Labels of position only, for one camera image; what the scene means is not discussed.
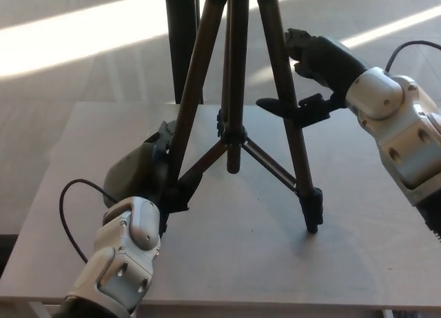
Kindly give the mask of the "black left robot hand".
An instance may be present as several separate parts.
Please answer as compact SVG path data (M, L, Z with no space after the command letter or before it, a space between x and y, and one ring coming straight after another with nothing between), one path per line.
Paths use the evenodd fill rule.
M109 195L104 199L106 206L129 197L159 203L167 182L168 151L175 129L175 120L163 121L157 132L109 169L103 183L104 192Z

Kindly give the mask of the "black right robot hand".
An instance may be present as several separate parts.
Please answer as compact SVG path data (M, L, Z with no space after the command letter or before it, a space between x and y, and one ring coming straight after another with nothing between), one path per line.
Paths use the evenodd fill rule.
M314 94L302 99L298 107L275 98L261 98L257 106L305 128L330 118L330 113L347 107L346 95L356 79L368 70L367 64L347 47L325 36L290 28L285 32L288 56L297 63L295 72L332 91L329 99Z

